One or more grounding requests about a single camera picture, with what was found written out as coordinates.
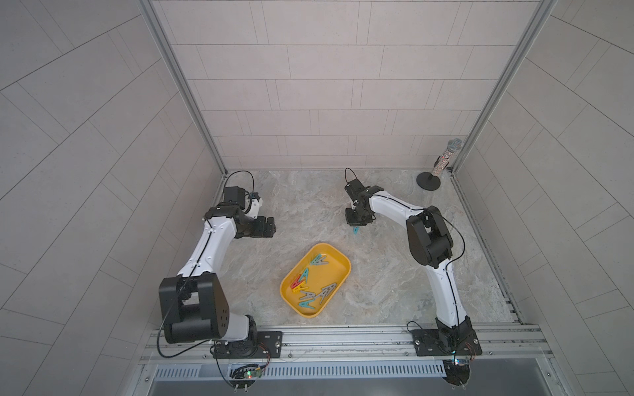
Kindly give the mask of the grey clothespin tray top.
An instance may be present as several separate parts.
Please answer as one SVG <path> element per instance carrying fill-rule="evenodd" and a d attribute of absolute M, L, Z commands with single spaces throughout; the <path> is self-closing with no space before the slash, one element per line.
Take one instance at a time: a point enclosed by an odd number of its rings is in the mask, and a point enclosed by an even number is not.
<path fill-rule="evenodd" d="M 310 266 L 318 267 L 323 265 L 328 265 L 330 262 L 328 261 L 328 257 L 325 254 L 318 254 L 310 261 Z"/>

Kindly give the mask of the yellow plastic storage tray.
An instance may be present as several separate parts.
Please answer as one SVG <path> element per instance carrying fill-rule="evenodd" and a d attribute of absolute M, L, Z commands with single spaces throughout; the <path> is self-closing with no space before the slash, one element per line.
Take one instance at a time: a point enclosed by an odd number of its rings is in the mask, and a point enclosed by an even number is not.
<path fill-rule="evenodd" d="M 312 267 L 310 261 L 318 254 L 325 254 L 330 262 L 328 265 Z M 314 310 L 307 310 L 300 307 L 300 297 L 302 293 L 293 293 L 291 284 L 297 279 L 305 268 L 310 269 L 308 275 L 308 281 L 305 285 L 308 286 L 308 290 L 316 294 L 314 303 L 311 305 L 315 307 Z M 295 265 L 295 267 L 287 273 L 285 278 L 279 287 L 280 296 L 282 299 L 300 316 L 303 318 L 315 318 L 321 314 L 324 308 L 330 303 L 334 295 L 341 288 L 343 283 L 347 280 L 349 274 L 352 271 L 352 264 L 347 256 L 340 252 L 336 247 L 327 244 L 319 243 L 312 247 L 307 254 Z M 320 304 L 320 298 L 317 297 L 318 293 L 324 286 L 332 283 L 337 283 L 337 289 L 324 301 L 323 305 Z"/>

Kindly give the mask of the grey clothespin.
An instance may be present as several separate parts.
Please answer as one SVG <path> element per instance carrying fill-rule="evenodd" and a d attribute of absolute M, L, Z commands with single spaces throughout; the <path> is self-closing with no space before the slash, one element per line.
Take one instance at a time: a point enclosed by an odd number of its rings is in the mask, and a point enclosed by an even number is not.
<path fill-rule="evenodd" d="M 314 300 L 316 297 L 316 294 L 307 290 L 302 290 L 301 293 L 303 294 L 302 297 L 300 297 L 300 301 L 306 301 L 306 300 Z"/>
<path fill-rule="evenodd" d="M 321 292 L 318 293 L 317 297 L 320 298 L 320 304 L 323 305 L 324 301 L 337 289 L 338 284 L 332 283 L 330 285 L 324 286 L 321 289 Z"/>

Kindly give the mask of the yellow clothespin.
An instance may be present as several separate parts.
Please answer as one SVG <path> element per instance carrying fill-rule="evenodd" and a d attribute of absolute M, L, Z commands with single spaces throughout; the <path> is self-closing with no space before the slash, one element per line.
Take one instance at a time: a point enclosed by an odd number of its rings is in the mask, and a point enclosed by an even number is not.
<path fill-rule="evenodd" d="M 297 285 L 296 287 L 292 288 L 292 292 L 293 293 L 299 293 L 302 290 L 308 290 L 308 286 L 305 285 L 305 284 L 300 284 L 300 285 Z"/>

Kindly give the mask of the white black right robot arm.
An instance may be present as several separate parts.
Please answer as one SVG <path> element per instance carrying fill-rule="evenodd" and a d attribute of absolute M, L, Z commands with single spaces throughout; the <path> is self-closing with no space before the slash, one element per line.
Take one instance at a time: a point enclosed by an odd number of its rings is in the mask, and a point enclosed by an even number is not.
<path fill-rule="evenodd" d="M 405 228 L 409 252 L 428 274 L 442 350 L 450 353 L 467 350 L 468 339 L 474 332 L 457 291 L 452 260 L 454 242 L 440 210 L 435 206 L 411 206 L 379 186 L 363 186 L 358 179 L 347 182 L 344 189 L 351 201 L 345 210 L 348 225 L 365 226 L 377 215 L 383 215 Z"/>

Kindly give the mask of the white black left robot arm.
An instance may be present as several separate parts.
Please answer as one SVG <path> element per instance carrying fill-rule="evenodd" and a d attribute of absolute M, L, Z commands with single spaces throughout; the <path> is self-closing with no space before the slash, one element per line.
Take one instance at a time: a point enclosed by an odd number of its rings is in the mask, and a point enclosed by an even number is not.
<path fill-rule="evenodd" d="M 274 218 L 259 215 L 259 194 L 238 197 L 230 192 L 225 198 L 205 214 L 201 238 L 178 275 L 163 279 L 158 288 L 167 343 L 241 343 L 255 338 L 253 318 L 231 313 L 218 272 L 233 241 L 270 238 L 276 226 Z"/>

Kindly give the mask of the teal clothespin tray bottom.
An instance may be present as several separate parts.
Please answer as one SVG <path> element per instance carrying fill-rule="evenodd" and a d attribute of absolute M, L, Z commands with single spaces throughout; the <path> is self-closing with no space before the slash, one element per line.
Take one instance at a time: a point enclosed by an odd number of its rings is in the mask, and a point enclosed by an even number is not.
<path fill-rule="evenodd" d="M 314 300 L 305 300 L 305 301 L 300 301 L 298 305 L 307 310 L 314 310 L 315 307 L 311 305 L 314 302 L 315 302 Z"/>

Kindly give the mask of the left controller board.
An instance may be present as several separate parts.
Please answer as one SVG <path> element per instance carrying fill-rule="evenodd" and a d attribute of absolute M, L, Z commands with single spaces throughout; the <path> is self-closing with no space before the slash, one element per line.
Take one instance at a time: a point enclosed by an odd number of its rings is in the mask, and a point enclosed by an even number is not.
<path fill-rule="evenodd" d="M 266 366 L 257 364 L 248 364 L 231 369 L 229 371 L 229 383 L 234 392 L 241 389 L 247 392 L 256 380 L 262 377 L 265 369 Z"/>

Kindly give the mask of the ventilation grille strip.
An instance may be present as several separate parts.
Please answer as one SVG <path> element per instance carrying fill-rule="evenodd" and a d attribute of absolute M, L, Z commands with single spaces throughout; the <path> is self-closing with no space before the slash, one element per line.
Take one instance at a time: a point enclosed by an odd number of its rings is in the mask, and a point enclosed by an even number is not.
<path fill-rule="evenodd" d="M 160 365 L 155 372 L 157 381 L 222 380 L 242 365 L 217 366 Z M 273 362 L 264 372 L 263 380 L 371 379 L 371 378 L 443 378 L 442 361 L 334 361 L 334 362 Z"/>

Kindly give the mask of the right controller board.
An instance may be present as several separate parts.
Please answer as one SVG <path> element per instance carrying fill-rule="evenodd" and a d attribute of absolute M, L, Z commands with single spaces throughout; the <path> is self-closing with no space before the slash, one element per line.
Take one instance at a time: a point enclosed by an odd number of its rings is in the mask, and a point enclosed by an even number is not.
<path fill-rule="evenodd" d="M 466 358 L 454 357 L 442 361 L 445 371 L 444 380 L 455 387 L 466 387 L 470 377 L 470 362 Z"/>

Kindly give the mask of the left corner metal profile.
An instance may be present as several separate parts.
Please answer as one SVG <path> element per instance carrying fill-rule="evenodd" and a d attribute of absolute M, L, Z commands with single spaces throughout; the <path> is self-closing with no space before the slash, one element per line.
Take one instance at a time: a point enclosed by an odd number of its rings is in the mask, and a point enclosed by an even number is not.
<path fill-rule="evenodd" d="M 213 142 L 213 138 L 206 125 L 206 122 L 203 119 L 201 110 L 196 103 L 193 91 L 191 90 L 188 81 L 185 78 L 182 68 L 178 63 L 176 54 L 174 53 L 173 48 L 168 41 L 168 36 L 166 35 L 166 32 L 160 23 L 159 15 L 155 10 L 153 2 L 149 0 L 140 0 L 138 1 L 138 4 L 141 15 L 145 19 L 145 22 L 150 30 L 150 34 L 155 40 L 155 44 L 158 46 L 158 50 L 163 57 L 163 61 L 166 64 L 168 72 L 170 73 L 175 85 L 177 86 L 178 91 L 181 93 L 185 107 L 188 109 L 188 112 L 192 117 L 194 124 L 200 131 L 203 140 L 211 151 L 212 157 L 221 170 L 221 173 L 223 175 L 226 175 L 226 173 L 228 173 L 226 165 L 221 158 L 221 154 L 219 153 L 218 148 Z"/>

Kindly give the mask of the corner metal profile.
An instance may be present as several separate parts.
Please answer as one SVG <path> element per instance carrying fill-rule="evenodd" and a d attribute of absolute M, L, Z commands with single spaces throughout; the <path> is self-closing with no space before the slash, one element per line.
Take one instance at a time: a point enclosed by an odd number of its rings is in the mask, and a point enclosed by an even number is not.
<path fill-rule="evenodd" d="M 223 175 L 226 175 L 226 173 L 228 173 L 226 165 L 221 158 L 221 154 L 219 153 L 218 148 L 213 142 L 213 138 L 206 125 L 206 122 L 203 119 L 201 110 L 196 103 L 193 91 L 191 90 L 188 81 L 185 78 L 182 68 L 178 63 L 176 54 L 174 53 L 173 48 L 168 41 L 168 36 L 166 35 L 166 32 L 160 23 L 159 15 L 155 10 L 153 2 L 149 0 L 140 0 L 138 1 L 138 4 L 141 15 L 145 19 L 145 22 L 150 30 L 150 34 L 155 40 L 155 44 L 158 46 L 158 50 L 163 57 L 163 61 L 166 64 L 168 72 L 170 73 L 175 85 L 177 86 L 178 91 L 181 93 L 185 107 L 188 109 L 188 112 L 192 117 L 194 124 L 200 131 L 203 140 L 211 151 L 212 157 L 221 170 L 221 173 Z"/>
<path fill-rule="evenodd" d="M 495 108 L 498 106 L 503 95 L 506 93 L 510 83 L 513 81 L 515 74 L 517 74 L 523 60 L 528 55 L 528 51 L 533 46 L 533 43 L 538 38 L 540 31 L 543 29 L 546 21 L 551 15 L 551 11 L 556 5 L 557 0 L 542 0 L 538 2 L 533 16 L 528 21 L 523 34 L 520 36 L 518 44 L 515 46 L 509 61 L 507 62 L 503 73 L 500 75 L 493 91 L 487 99 L 480 115 L 475 121 L 471 132 L 466 138 L 465 143 L 462 145 L 462 150 L 457 155 L 457 158 L 451 166 L 451 174 L 456 175 L 467 160 L 468 155 L 474 149 L 475 144 L 485 129 L 486 124 L 489 122 L 490 117 L 493 115 Z"/>

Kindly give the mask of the right corner metal profile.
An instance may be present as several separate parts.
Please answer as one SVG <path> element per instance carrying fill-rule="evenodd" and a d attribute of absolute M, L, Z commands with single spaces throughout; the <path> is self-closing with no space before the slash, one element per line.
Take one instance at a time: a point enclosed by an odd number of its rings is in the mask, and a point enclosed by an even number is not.
<path fill-rule="evenodd" d="M 451 166 L 451 174 L 456 175 L 467 160 L 468 155 L 474 149 L 475 144 L 485 129 L 486 124 L 489 122 L 490 117 L 493 115 L 495 108 L 498 106 L 503 95 L 506 93 L 510 83 L 513 81 L 515 74 L 517 74 L 523 60 L 528 55 L 528 51 L 533 46 L 533 43 L 538 38 L 540 31 L 543 29 L 546 21 L 551 15 L 551 11 L 556 5 L 557 0 L 542 0 L 538 2 L 533 16 L 528 21 L 523 34 L 520 36 L 518 44 L 515 46 L 509 61 L 507 62 L 503 73 L 500 75 L 493 91 L 487 99 L 480 115 L 475 121 L 471 132 L 466 138 L 465 143 L 462 145 L 462 150 L 457 155 L 457 158 Z"/>

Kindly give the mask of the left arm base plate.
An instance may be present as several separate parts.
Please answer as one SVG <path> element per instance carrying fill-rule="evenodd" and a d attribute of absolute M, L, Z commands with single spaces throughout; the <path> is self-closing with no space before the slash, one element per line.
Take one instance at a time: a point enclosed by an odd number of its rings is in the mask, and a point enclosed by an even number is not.
<path fill-rule="evenodd" d="M 279 358 L 282 341 L 283 332 L 263 331 L 239 342 L 217 342 L 211 352 L 218 360 Z"/>

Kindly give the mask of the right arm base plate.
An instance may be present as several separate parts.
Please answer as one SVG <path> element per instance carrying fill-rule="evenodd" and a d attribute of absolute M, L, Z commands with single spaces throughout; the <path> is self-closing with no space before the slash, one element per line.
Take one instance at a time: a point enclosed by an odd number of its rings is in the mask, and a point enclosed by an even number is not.
<path fill-rule="evenodd" d="M 481 356 L 483 351 L 476 332 L 468 328 L 437 330 L 415 328 L 409 330 L 416 356 Z"/>

